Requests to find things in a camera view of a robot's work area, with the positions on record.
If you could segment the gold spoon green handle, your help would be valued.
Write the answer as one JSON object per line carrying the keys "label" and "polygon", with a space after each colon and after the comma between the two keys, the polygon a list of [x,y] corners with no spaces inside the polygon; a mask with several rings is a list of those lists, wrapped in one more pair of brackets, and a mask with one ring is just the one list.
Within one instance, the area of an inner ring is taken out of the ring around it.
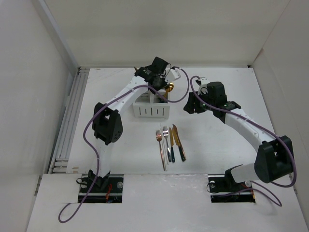
{"label": "gold spoon green handle", "polygon": [[168,94],[174,89],[174,84],[173,83],[169,83],[168,86],[165,86],[165,93],[163,95],[164,98],[161,99],[161,101],[163,103],[166,103],[166,99],[168,99]]}

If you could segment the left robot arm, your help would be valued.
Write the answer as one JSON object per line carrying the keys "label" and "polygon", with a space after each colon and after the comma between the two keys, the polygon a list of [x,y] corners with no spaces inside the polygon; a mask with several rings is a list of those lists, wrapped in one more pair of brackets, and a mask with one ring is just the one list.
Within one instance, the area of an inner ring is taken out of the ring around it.
{"label": "left robot arm", "polygon": [[89,190],[104,191],[108,186],[110,175],[111,144],[117,142],[123,134],[121,114],[142,94],[150,91],[158,94],[174,78],[169,78],[171,64],[155,57],[153,62],[137,68],[129,83],[111,100],[98,102],[94,114],[87,123],[83,139],[94,151],[95,168],[88,171]]}

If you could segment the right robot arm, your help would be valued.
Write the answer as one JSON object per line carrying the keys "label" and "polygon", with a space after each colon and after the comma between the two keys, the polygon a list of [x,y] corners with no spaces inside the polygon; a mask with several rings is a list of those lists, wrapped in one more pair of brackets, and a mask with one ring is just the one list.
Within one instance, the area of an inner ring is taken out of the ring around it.
{"label": "right robot arm", "polygon": [[279,137],[257,124],[239,104],[228,101],[221,82],[210,82],[203,77],[196,80],[196,83],[199,89],[189,93],[184,110],[189,114],[211,111],[216,118],[238,132],[256,151],[254,163],[226,170],[224,186],[228,190],[235,190],[245,181],[274,183],[289,174],[293,174],[293,179],[288,187],[293,186],[297,170],[291,139],[287,136]]}

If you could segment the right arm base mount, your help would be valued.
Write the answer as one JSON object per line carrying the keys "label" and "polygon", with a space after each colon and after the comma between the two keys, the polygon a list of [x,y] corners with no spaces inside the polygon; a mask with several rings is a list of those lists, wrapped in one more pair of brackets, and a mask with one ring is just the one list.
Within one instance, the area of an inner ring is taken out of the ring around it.
{"label": "right arm base mount", "polygon": [[253,191],[247,189],[244,182],[234,183],[224,174],[209,174],[207,191],[212,203],[255,203]]}

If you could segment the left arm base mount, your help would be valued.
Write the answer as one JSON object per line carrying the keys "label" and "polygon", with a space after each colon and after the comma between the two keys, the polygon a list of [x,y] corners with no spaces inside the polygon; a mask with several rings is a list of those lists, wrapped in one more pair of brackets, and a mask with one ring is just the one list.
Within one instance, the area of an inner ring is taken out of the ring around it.
{"label": "left arm base mount", "polygon": [[[83,175],[77,178],[76,183],[80,186],[78,193],[78,202],[80,203],[87,191],[90,189],[92,180]],[[124,175],[112,174],[107,180],[103,180],[101,186],[97,182],[91,188],[84,203],[121,203],[123,196]]]}

